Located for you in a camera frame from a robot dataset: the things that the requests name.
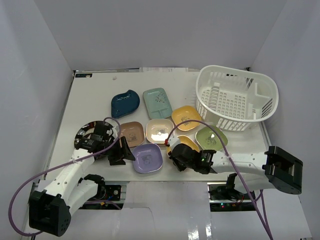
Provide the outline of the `yellow square plate front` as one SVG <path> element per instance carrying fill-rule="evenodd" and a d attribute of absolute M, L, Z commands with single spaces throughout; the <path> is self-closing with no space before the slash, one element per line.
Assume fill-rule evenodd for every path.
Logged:
<path fill-rule="evenodd" d="M 186 135 L 179 135 L 179 136 L 177 136 L 177 138 L 180 140 L 180 143 L 181 144 L 185 144 L 185 145 L 187 145 L 188 147 L 190 147 L 192 150 L 195 150 L 195 151 L 197 151 L 197 152 L 200 152 L 200 148 L 199 148 L 199 146 L 190 138 L 190 137 L 188 137 L 188 136 L 186 136 Z M 167 148 L 166 148 L 166 154 L 167 154 L 167 156 L 169 157 L 169 153 L 171 152 L 171 147 L 170 146 L 168 146 Z"/>

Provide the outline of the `purple square plate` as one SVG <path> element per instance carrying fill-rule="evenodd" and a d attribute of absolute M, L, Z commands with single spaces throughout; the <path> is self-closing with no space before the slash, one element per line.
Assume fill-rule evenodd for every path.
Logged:
<path fill-rule="evenodd" d="M 163 156 L 160 147 L 154 143 L 143 144 L 132 151 L 135 161 L 133 168 L 139 174 L 158 171 L 163 166 Z"/>

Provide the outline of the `green square plate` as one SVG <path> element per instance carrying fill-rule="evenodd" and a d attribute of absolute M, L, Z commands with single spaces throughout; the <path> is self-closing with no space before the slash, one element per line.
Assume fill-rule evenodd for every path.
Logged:
<path fill-rule="evenodd" d="M 203 127 L 195 134 L 195 140 L 203 150 L 223 150 L 220 139 L 215 132 L 207 126 Z"/>

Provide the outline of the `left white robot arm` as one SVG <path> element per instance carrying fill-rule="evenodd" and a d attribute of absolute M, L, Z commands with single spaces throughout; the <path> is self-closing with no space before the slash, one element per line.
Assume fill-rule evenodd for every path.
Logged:
<path fill-rule="evenodd" d="M 69 164 L 42 191 L 29 198 L 29 226 L 44 233 L 62 236 L 72 215 L 88 200 L 101 200 L 106 194 L 104 177 L 85 172 L 96 160 L 107 158 L 111 166 L 135 161 L 119 126 L 104 121 L 84 125 L 74 138 Z"/>

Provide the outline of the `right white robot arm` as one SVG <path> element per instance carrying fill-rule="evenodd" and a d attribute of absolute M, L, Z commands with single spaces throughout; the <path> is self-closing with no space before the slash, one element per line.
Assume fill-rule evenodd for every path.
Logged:
<path fill-rule="evenodd" d="M 303 162 L 278 146 L 270 146 L 265 152 L 227 156 L 216 150 L 196 151 L 180 143 L 169 152 L 169 158 L 180 172 L 192 169 L 203 175 L 229 173 L 225 192 L 233 200 L 247 191 L 264 189 L 302 193 Z"/>

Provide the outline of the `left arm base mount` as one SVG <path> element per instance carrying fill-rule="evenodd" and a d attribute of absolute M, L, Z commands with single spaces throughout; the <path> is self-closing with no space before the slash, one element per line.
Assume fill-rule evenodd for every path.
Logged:
<path fill-rule="evenodd" d="M 98 198 L 91 198 L 89 201 L 95 203 L 85 204 L 82 210 L 121 210 L 124 205 L 122 196 L 123 187 L 121 185 L 109 184 L 105 186 L 104 195 Z"/>

